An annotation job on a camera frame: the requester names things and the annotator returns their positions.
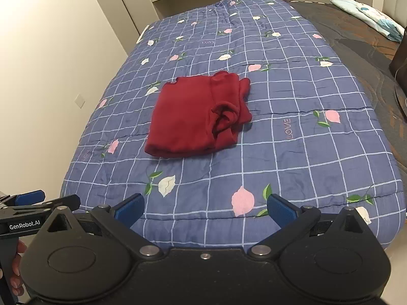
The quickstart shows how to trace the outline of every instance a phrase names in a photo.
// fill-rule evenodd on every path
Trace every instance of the headboard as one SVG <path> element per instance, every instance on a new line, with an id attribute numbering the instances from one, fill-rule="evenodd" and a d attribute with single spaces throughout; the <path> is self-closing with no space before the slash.
<path id="1" fill-rule="evenodd" d="M 403 27 L 407 26 L 407 0 L 384 0 L 383 12 Z"/>

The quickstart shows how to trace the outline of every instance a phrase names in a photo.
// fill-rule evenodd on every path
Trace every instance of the red sweater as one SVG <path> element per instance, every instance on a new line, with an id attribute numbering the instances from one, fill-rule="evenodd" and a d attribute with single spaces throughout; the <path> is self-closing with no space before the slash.
<path id="1" fill-rule="evenodd" d="M 244 97 L 250 80 L 220 71 L 166 83 L 151 117 L 145 152 L 156 157 L 205 155 L 237 143 L 252 120 Z"/>

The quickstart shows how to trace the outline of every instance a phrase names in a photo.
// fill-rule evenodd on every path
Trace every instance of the electrical outlet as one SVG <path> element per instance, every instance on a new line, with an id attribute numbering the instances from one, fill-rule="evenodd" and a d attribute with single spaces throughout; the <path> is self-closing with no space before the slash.
<path id="1" fill-rule="evenodd" d="M 83 105 L 85 104 L 85 99 L 81 94 L 78 94 L 78 96 L 75 99 L 75 103 L 80 109 L 82 109 Z"/>

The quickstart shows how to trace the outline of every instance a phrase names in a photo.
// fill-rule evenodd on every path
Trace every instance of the human hand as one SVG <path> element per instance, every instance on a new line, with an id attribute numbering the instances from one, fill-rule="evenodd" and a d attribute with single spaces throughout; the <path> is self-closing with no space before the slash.
<path id="1" fill-rule="evenodd" d="M 22 296 L 24 294 L 24 288 L 22 287 L 22 280 L 21 280 L 20 268 L 19 268 L 20 261 L 21 261 L 21 256 L 19 255 L 19 253 L 24 253 L 26 250 L 27 250 L 27 246 L 23 242 L 18 240 L 17 253 L 11 264 L 11 267 L 13 268 L 13 276 L 10 278 L 12 291 L 13 291 L 13 294 L 16 296 Z M 3 278 L 2 270 L 0 270 L 0 279 L 1 278 Z"/>

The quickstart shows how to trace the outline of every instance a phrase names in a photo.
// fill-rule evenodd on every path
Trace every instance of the blue plaid comforter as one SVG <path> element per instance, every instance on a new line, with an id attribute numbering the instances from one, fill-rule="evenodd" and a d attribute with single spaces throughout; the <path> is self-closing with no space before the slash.
<path id="1" fill-rule="evenodd" d="M 144 152 L 162 86 L 219 70 L 251 80 L 238 144 L 212 155 Z M 243 246 L 278 230 L 270 192 L 337 213 L 357 207 L 386 246 L 405 219 L 396 161 L 357 79 L 282 0 L 222 0 L 152 24 L 92 114 L 62 196 L 87 210 L 145 196 L 133 229 L 168 246 Z"/>

